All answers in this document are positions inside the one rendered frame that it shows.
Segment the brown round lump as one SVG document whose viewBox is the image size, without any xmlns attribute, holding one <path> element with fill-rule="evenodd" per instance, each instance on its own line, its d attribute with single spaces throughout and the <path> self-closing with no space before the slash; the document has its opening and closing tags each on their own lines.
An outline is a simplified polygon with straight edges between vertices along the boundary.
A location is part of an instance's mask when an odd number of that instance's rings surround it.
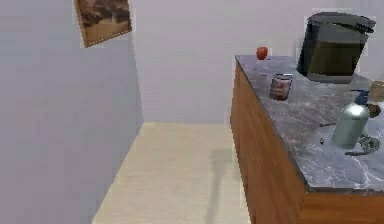
<svg viewBox="0 0 384 224">
<path fill-rule="evenodd" d="M 377 117 L 381 112 L 381 108 L 378 105 L 368 104 L 367 107 L 368 107 L 368 110 L 370 112 L 371 118 Z"/>
</svg>

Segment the framed brown landscape picture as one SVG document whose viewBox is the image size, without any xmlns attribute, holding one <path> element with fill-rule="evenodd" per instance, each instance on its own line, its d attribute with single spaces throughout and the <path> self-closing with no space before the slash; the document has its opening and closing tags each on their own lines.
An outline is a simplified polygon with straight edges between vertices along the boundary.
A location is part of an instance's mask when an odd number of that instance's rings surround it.
<svg viewBox="0 0 384 224">
<path fill-rule="evenodd" d="M 128 0 L 73 0 L 85 48 L 132 31 Z"/>
</svg>

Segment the tan box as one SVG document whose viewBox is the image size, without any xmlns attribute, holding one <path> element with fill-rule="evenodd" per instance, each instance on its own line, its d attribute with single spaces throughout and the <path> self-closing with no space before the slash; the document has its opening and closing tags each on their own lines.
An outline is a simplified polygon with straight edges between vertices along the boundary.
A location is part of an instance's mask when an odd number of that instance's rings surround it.
<svg viewBox="0 0 384 224">
<path fill-rule="evenodd" d="M 374 81 L 372 83 L 369 99 L 374 102 L 384 102 L 384 81 Z"/>
</svg>

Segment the black coffee machine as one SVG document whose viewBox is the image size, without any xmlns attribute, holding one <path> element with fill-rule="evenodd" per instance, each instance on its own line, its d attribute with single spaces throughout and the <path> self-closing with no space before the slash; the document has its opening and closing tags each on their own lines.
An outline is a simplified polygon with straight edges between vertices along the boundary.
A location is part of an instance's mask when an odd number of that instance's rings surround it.
<svg viewBox="0 0 384 224">
<path fill-rule="evenodd" d="M 308 18 L 297 71 L 311 81 L 348 84 L 376 22 L 366 16 L 319 12 Z"/>
</svg>

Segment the wooden counter grey marble top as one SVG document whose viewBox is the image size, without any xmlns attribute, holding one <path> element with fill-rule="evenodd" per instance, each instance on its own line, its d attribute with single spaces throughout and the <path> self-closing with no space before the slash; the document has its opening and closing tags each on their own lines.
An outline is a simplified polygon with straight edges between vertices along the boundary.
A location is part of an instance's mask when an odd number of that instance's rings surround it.
<svg viewBox="0 0 384 224">
<path fill-rule="evenodd" d="M 230 124 L 251 224 L 384 224 L 384 103 L 367 125 L 378 151 L 349 156 L 330 142 L 342 108 L 369 79 L 313 82 L 292 56 L 238 55 Z M 275 74 L 292 74 L 288 98 L 269 96 Z"/>
</svg>

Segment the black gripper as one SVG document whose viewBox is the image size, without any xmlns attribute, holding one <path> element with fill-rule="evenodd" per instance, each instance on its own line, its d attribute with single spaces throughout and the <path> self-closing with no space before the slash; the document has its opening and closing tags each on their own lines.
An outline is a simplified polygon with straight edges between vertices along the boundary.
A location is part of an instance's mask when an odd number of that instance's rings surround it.
<svg viewBox="0 0 384 224">
<path fill-rule="evenodd" d="M 334 126 L 337 122 L 332 123 L 323 123 L 319 124 L 319 127 L 328 127 L 328 126 Z M 358 143 L 361 146 L 362 151 L 356 152 L 356 151 L 350 151 L 345 152 L 345 155 L 349 156 L 362 156 L 374 153 L 380 149 L 381 142 L 378 138 L 370 137 L 367 134 L 361 134 L 358 140 Z"/>
</svg>

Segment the grey soap dispenser blue pump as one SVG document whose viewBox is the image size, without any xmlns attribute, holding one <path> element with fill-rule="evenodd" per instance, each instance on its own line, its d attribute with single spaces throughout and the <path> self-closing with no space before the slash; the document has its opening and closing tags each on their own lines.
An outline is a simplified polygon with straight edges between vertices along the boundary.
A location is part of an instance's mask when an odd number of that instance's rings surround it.
<svg viewBox="0 0 384 224">
<path fill-rule="evenodd" d="M 366 106 L 369 97 L 368 90 L 356 90 L 359 95 L 346 105 L 336 123 L 331 142 L 343 149 L 352 149 L 358 142 L 364 127 L 370 118 L 370 111 Z"/>
</svg>

